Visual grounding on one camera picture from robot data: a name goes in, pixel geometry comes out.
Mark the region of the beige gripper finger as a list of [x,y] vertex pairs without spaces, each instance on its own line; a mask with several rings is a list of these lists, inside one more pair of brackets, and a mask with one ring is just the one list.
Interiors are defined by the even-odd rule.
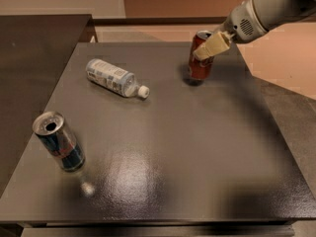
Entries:
[[216,32],[194,51],[197,60],[206,60],[230,48],[232,36],[227,32]]

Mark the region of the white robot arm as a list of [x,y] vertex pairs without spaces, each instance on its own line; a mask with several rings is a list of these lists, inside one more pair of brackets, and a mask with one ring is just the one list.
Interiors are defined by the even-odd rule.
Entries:
[[205,60],[228,50],[232,42],[249,43],[315,12],[316,0],[246,0],[194,51],[194,57]]

